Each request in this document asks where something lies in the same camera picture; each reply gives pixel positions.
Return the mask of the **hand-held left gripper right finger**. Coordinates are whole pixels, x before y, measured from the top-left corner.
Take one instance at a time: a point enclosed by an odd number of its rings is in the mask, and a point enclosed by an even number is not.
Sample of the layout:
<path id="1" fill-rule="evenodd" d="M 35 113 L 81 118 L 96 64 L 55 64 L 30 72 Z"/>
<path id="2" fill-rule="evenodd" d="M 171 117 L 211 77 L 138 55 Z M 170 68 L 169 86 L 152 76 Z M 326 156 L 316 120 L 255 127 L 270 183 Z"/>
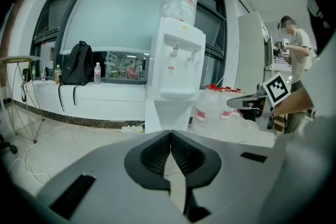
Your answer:
<path id="1" fill-rule="evenodd" d="M 219 154 L 179 131 L 172 130 L 170 137 L 171 154 L 185 177 L 186 187 L 209 185 L 222 165 Z"/>

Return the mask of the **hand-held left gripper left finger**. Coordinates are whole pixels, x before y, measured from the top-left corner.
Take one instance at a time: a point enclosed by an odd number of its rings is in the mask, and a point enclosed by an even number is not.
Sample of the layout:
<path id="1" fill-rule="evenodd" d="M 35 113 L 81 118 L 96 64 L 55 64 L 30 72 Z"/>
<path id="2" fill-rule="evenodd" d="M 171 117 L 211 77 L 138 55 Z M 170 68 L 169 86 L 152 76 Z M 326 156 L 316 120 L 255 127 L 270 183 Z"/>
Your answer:
<path id="1" fill-rule="evenodd" d="M 124 168 L 138 185 L 150 190 L 170 190 L 164 179 L 166 161 L 171 153 L 171 132 L 158 132 L 149 140 L 130 149 L 124 158 Z"/>

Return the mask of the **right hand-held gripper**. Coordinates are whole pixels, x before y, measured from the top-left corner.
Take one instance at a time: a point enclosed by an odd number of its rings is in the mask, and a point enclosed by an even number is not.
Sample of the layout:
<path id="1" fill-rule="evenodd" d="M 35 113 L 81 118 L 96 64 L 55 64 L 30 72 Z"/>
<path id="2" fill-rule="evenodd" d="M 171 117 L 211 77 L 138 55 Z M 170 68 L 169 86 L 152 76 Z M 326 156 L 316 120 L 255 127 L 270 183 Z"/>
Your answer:
<path id="1" fill-rule="evenodd" d="M 260 130 L 273 130 L 274 109 L 290 95 L 283 76 L 277 73 L 267 81 L 257 85 L 255 94 L 227 100 L 227 106 L 240 111 L 253 111 Z"/>

